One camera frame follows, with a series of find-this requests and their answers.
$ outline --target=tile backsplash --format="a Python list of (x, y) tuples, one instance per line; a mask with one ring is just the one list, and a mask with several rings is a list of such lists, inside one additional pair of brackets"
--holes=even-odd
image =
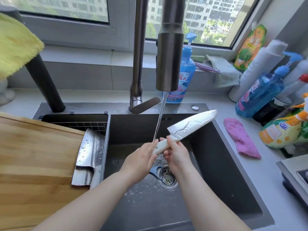
[[(129, 91), (133, 68), (126, 66), (90, 65), (62, 62), (45, 62), (57, 89)], [(215, 74), (197, 70), (187, 92), (228, 93), (230, 87), (214, 88)], [(23, 67), (8, 78), (9, 87), (37, 88), (27, 69)], [(156, 90), (156, 69), (142, 69), (144, 91)]]

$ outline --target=running water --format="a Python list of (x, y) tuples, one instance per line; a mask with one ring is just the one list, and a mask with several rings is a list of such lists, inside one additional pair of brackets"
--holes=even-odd
[(163, 100), (161, 101), (160, 114), (159, 114), (159, 117), (158, 117), (158, 122), (157, 122), (157, 125), (156, 125), (156, 130), (155, 130), (153, 142), (155, 141), (156, 136), (157, 136), (158, 128), (159, 128), (159, 126), (160, 126), (161, 118), (162, 118), (162, 116), (163, 116), (165, 104), (166, 104), (166, 101), (167, 101), (167, 96), (168, 96), (168, 92), (167, 92), (167, 91), (164, 91), (164, 92), (163, 92)]

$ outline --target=yellow mop head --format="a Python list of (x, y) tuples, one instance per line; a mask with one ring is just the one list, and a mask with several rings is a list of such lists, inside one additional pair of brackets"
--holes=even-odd
[(0, 80), (9, 77), (44, 48), (24, 24), (0, 13)]

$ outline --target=cutting board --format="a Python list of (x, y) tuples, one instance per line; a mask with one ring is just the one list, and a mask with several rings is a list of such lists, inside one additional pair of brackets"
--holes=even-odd
[(0, 112), (0, 230), (30, 230), (88, 190), (71, 186), (83, 135)]

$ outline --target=pink sponge cloth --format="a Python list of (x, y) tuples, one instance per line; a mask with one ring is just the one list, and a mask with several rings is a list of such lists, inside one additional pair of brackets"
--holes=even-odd
[(261, 155), (256, 148), (256, 145), (246, 133), (241, 122), (235, 118), (226, 118), (224, 120), (224, 125), (229, 135), (235, 141), (236, 149), (239, 153), (261, 159)]

